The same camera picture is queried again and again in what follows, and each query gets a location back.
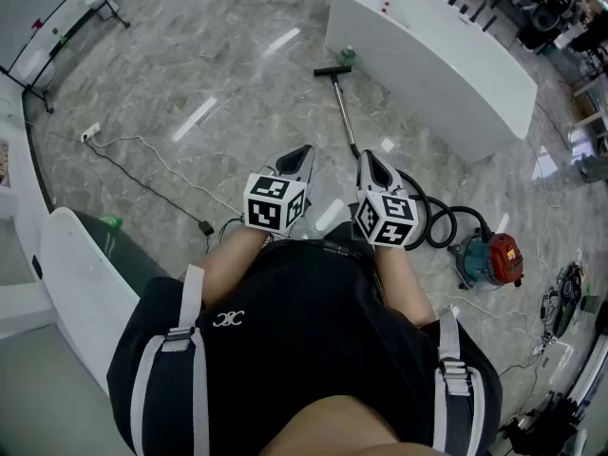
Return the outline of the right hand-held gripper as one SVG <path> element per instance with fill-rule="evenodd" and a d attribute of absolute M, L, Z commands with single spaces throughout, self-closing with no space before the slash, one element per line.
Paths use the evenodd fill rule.
<path fill-rule="evenodd" d="M 397 170 L 365 149 L 357 160 L 358 200 L 352 214 L 352 237 L 373 247 L 405 247 L 419 225 L 415 201 L 402 197 L 404 188 Z"/>

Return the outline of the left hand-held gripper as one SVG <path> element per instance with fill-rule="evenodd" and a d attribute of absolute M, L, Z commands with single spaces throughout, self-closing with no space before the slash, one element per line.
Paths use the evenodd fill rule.
<path fill-rule="evenodd" d="M 304 215 L 305 199 L 314 168 L 312 145 L 294 146 L 272 155 L 265 165 L 279 176 L 252 173 L 243 192 L 244 224 L 272 234 L 288 236 Z"/>

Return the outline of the person's left forearm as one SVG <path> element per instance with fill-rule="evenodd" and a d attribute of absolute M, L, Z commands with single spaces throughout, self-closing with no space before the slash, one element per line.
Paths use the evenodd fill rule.
<path fill-rule="evenodd" d="M 199 264 L 204 271 L 201 297 L 206 308 L 222 302 L 244 278 L 270 233 L 239 226 Z"/>

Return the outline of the person's right forearm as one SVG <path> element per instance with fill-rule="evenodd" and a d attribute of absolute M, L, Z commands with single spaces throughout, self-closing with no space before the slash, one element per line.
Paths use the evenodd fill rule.
<path fill-rule="evenodd" d="M 378 246 L 375 258 L 387 305 L 417 328 L 434 322 L 435 312 L 411 267 L 408 252 L 403 248 Z"/>

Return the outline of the red and teal vacuum cleaner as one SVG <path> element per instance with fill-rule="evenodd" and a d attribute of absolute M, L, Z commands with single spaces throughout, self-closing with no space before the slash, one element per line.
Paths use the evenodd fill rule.
<path fill-rule="evenodd" d="M 477 228 L 474 235 L 447 250 L 455 257 L 461 290 L 472 290 L 477 284 L 496 288 L 522 285 L 523 255 L 515 239 L 506 233 L 493 233 L 488 238 Z"/>

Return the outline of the rectangular white bathtub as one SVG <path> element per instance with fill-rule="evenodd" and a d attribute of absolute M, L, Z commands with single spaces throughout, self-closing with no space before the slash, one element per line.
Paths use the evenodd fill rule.
<path fill-rule="evenodd" d="M 389 12 L 381 8 L 389 2 Z M 332 0 L 325 45 L 397 96 L 462 160 L 527 136 L 538 87 L 488 32 L 443 0 Z"/>

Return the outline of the person's black shirt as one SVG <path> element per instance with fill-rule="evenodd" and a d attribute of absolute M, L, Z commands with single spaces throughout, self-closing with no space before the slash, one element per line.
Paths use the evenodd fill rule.
<path fill-rule="evenodd" d="M 206 359 L 211 456 L 257 456 L 298 412 L 346 395 L 376 411 L 400 442 L 431 446 L 440 324 L 417 328 L 381 300 L 370 264 L 319 242 L 264 248 L 217 306 L 196 321 Z M 183 282 L 150 279 L 107 373 L 118 431 L 135 452 L 131 400 L 145 345 L 179 326 Z M 484 382 L 476 456 L 498 433 L 498 373 L 459 324 L 459 358 Z M 192 456 L 192 358 L 155 355 L 142 420 L 145 456 Z"/>

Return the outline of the row of black faucet fittings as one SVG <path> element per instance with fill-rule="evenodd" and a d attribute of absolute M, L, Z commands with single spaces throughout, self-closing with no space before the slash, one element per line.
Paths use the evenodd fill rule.
<path fill-rule="evenodd" d="M 498 19 L 498 15 L 489 8 L 489 0 L 481 0 L 470 6 L 465 0 L 443 0 L 454 9 L 456 15 L 466 25 L 477 25 L 481 32 L 488 32 Z"/>

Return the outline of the green bin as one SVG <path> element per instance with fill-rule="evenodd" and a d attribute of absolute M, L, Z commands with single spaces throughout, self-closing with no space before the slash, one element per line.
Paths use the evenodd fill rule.
<path fill-rule="evenodd" d="M 43 281 L 68 340 L 103 391 L 125 325 L 148 280 L 168 273 L 125 232 L 66 207 L 41 237 Z"/>

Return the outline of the person's chest skin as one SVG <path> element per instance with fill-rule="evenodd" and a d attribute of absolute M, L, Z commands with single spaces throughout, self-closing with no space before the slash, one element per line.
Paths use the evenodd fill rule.
<path fill-rule="evenodd" d="M 318 400 L 300 412 L 259 456 L 448 456 L 397 440 L 386 421 L 354 397 Z"/>

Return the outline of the black metal rack frame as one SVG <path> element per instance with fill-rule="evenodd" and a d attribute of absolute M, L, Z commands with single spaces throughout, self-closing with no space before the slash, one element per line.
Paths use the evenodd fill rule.
<path fill-rule="evenodd" d="M 23 89 L 24 94 L 46 102 L 47 90 L 23 84 L 14 66 L 31 46 L 46 51 L 52 62 L 76 32 L 93 16 L 84 0 L 0 0 L 0 74 Z M 125 28 L 130 23 L 118 12 L 113 17 Z"/>

